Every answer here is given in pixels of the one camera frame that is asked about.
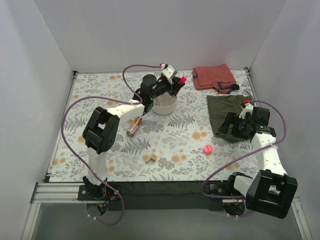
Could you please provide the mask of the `gold binder clip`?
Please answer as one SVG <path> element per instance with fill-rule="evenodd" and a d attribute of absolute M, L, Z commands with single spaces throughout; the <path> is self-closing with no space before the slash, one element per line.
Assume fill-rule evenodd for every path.
<path fill-rule="evenodd" d="M 145 161 L 146 164 L 152 162 L 152 163 L 155 163 L 157 161 L 157 156 L 155 154 L 151 154 L 147 160 Z"/>

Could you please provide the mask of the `pink black highlighter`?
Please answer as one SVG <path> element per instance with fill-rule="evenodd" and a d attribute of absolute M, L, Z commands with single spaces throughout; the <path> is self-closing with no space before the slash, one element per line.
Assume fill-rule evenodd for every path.
<path fill-rule="evenodd" d="M 184 84 L 187 81 L 187 78 L 185 76 L 182 76 L 179 80 L 179 83 Z"/>

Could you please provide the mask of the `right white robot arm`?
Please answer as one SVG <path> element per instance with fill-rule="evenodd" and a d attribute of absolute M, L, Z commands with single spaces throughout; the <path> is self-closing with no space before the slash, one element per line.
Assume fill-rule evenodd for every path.
<path fill-rule="evenodd" d="M 245 197 L 245 206 L 262 214 L 284 219 L 298 188 L 298 182 L 283 168 L 276 146 L 276 132 L 269 127 L 267 108 L 243 103 L 240 114 L 229 112 L 219 130 L 231 128 L 233 137 L 249 140 L 257 158 L 255 177 L 234 172 L 227 180 L 226 192 L 232 199 Z"/>

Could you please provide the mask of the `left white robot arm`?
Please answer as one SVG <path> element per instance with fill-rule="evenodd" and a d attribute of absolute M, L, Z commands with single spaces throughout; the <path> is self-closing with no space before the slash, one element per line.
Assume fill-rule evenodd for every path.
<path fill-rule="evenodd" d="M 142 78 L 140 88 L 134 92 L 129 104 L 108 109 L 95 108 L 82 134 L 90 166 L 87 175 L 82 179 L 87 193 L 95 200 L 103 199 L 107 193 L 103 184 L 107 181 L 105 172 L 107 152 L 115 143 L 119 125 L 147 114 L 154 106 L 157 97 L 163 94 L 176 96 L 186 81 L 187 78 L 184 76 L 167 79 L 163 74 L 159 78 L 147 74 Z"/>

